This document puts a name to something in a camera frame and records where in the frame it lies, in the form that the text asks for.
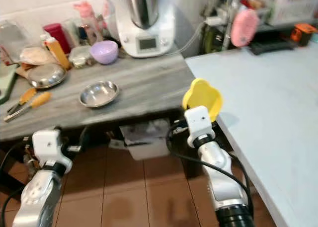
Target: yellow bottle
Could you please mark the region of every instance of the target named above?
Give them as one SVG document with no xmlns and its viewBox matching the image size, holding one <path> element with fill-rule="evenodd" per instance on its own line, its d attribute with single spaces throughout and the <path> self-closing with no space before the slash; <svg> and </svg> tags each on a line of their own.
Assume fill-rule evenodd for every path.
<svg viewBox="0 0 318 227">
<path fill-rule="evenodd" d="M 64 54 L 60 43 L 54 37 L 50 37 L 46 39 L 46 44 L 50 52 L 53 54 L 56 60 L 58 60 L 61 66 L 64 69 L 69 70 L 71 68 L 71 64 L 69 60 L 67 59 L 66 55 Z"/>
</svg>

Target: purple bowl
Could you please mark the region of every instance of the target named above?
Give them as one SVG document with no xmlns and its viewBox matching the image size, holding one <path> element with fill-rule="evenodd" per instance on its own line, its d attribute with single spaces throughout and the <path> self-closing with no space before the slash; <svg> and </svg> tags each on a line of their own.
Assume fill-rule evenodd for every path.
<svg viewBox="0 0 318 227">
<path fill-rule="evenodd" d="M 96 42 L 90 48 L 90 54 L 101 64 L 110 64 L 118 57 L 118 45 L 113 41 Z"/>
</svg>

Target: kitchen counter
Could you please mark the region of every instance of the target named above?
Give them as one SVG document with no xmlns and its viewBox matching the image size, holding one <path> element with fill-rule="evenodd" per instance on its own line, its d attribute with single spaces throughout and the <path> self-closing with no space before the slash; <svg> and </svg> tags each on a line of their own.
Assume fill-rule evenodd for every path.
<svg viewBox="0 0 318 227">
<path fill-rule="evenodd" d="M 278 227 L 317 227 L 318 44 L 186 59 L 224 100 L 217 122 Z"/>
<path fill-rule="evenodd" d="M 119 96 L 101 108 L 82 106 L 80 92 L 99 80 L 115 82 L 120 88 Z M 193 75 L 180 54 L 148 59 L 125 58 L 108 66 L 97 64 L 81 70 L 72 69 L 63 83 L 49 90 L 52 93 L 50 101 L 6 123 L 3 118 L 7 109 L 30 88 L 25 79 L 19 78 L 10 100 L 0 106 L 0 141 L 56 125 L 71 129 L 178 109 L 192 80 Z"/>
</svg>

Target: red container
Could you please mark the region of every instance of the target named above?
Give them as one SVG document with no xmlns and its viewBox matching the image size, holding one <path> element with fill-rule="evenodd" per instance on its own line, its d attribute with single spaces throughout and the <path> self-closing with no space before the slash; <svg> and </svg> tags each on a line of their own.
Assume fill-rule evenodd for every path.
<svg viewBox="0 0 318 227">
<path fill-rule="evenodd" d="M 59 41 L 63 52 L 68 54 L 71 52 L 70 46 L 65 38 L 62 26 L 59 23 L 52 23 L 43 27 L 52 37 Z"/>
</svg>

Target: light blue table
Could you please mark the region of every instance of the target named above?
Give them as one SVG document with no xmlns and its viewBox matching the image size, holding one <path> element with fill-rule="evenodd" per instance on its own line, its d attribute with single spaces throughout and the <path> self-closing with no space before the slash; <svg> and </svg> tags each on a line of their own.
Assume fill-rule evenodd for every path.
<svg viewBox="0 0 318 227">
<path fill-rule="evenodd" d="M 217 121 L 278 227 L 318 227 L 318 44 L 186 59 L 217 88 Z"/>
</svg>

